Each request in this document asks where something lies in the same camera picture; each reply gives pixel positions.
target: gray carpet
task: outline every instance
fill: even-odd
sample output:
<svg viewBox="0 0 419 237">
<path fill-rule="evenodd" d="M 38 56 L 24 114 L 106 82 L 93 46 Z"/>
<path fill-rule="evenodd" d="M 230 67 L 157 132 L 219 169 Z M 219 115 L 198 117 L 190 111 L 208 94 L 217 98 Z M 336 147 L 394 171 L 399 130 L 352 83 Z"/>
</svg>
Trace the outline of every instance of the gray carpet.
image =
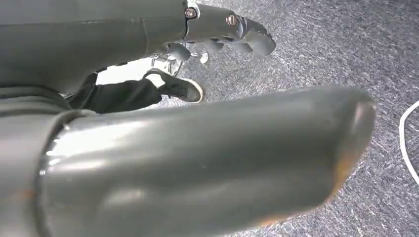
<svg viewBox="0 0 419 237">
<path fill-rule="evenodd" d="M 231 236 L 419 236 L 419 186 L 407 171 L 398 142 L 399 119 L 419 100 L 419 1 L 201 2 L 261 22 L 278 44 L 266 58 L 227 46 L 207 64 L 187 62 L 183 76 L 201 80 L 207 100 L 337 84 L 367 90 L 379 106 L 371 146 L 332 201 L 314 213 Z M 419 112 L 406 127 L 408 151 L 418 168 Z"/>
</svg>

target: white cable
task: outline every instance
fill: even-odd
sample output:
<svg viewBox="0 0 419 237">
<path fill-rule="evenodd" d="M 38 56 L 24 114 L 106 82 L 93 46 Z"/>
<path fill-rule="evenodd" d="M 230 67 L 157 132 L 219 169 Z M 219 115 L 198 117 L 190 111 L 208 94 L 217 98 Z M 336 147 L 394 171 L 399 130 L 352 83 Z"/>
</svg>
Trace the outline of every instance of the white cable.
<svg viewBox="0 0 419 237">
<path fill-rule="evenodd" d="M 412 175 L 413 179 L 416 181 L 416 183 L 419 185 L 419 176 L 415 171 L 415 168 L 412 165 L 412 162 L 409 159 L 409 156 L 407 154 L 406 150 L 406 142 L 405 142 L 405 122 L 407 117 L 417 108 L 419 107 L 419 101 L 414 103 L 410 108 L 406 110 L 406 112 L 402 115 L 400 118 L 400 124 L 399 124 L 399 135 L 400 135 L 400 150 L 402 151 L 403 159 L 406 163 L 406 166 Z"/>
</svg>

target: metal screw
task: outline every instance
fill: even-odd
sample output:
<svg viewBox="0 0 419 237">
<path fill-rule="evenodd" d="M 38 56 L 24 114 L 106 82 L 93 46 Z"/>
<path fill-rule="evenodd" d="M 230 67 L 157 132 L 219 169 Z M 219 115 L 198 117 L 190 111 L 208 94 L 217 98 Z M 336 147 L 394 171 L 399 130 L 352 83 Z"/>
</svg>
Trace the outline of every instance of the metal screw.
<svg viewBox="0 0 419 237">
<path fill-rule="evenodd" d="M 188 18 L 188 19 L 194 19 L 194 18 L 196 18 L 197 17 L 197 13 L 196 13 L 196 10 L 195 9 L 193 9 L 193 8 L 187 8 L 186 10 L 185 10 L 185 16 L 186 16 L 186 18 Z"/>
<path fill-rule="evenodd" d="M 235 15 L 229 15 L 226 18 L 227 24 L 229 26 L 236 26 L 237 25 L 237 17 Z"/>
</svg>

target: shiny gray surface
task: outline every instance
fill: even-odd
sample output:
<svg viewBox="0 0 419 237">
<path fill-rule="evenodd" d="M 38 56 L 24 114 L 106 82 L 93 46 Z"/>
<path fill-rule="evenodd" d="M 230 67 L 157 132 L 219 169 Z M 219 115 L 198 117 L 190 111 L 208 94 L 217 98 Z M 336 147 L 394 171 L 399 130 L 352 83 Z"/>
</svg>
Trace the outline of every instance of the shiny gray surface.
<svg viewBox="0 0 419 237">
<path fill-rule="evenodd" d="M 366 93 L 337 87 L 78 118 L 44 157 L 45 223 L 60 237 L 206 236 L 308 211 L 374 119 Z"/>
<path fill-rule="evenodd" d="M 112 21 L 126 18 L 183 16 L 183 0 L 20 0 L 5 1 L 2 25 Z"/>
</svg>

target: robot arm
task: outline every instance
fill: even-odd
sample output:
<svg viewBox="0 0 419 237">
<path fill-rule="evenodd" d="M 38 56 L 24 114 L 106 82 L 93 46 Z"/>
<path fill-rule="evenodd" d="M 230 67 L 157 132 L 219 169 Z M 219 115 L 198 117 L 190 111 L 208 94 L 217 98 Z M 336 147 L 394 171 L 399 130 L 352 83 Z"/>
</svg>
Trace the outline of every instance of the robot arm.
<svg viewBox="0 0 419 237">
<path fill-rule="evenodd" d="M 327 201 L 369 143 L 354 88 L 78 118 L 40 170 L 60 237 L 195 237 L 284 220 Z"/>
<path fill-rule="evenodd" d="M 186 0 L 9 1 L 0 22 L 0 86 L 33 84 L 62 94 L 121 62 L 169 52 L 186 60 L 188 51 L 171 43 L 249 43 L 263 55 L 275 48 L 260 24 Z"/>
</svg>

